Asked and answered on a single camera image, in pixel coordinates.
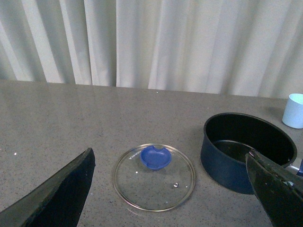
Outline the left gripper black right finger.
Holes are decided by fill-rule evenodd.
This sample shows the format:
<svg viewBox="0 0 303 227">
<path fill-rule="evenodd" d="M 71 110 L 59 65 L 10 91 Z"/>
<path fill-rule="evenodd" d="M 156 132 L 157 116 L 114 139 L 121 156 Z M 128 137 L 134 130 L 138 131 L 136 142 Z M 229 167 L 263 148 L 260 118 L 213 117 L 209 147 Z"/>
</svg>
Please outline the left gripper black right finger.
<svg viewBox="0 0 303 227">
<path fill-rule="evenodd" d="M 254 194 L 275 227 L 303 225 L 303 178 L 252 150 L 246 169 Z"/>
</svg>

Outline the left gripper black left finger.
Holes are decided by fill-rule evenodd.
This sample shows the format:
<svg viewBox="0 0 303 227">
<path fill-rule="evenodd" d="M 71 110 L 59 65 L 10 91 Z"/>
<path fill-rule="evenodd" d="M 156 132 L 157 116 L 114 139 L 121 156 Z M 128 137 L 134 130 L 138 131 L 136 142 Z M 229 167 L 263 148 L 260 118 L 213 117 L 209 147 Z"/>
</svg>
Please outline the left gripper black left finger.
<svg viewBox="0 0 303 227">
<path fill-rule="evenodd" d="M 88 196 L 95 168 L 93 149 L 0 213 L 2 227 L 75 227 Z"/>
</svg>

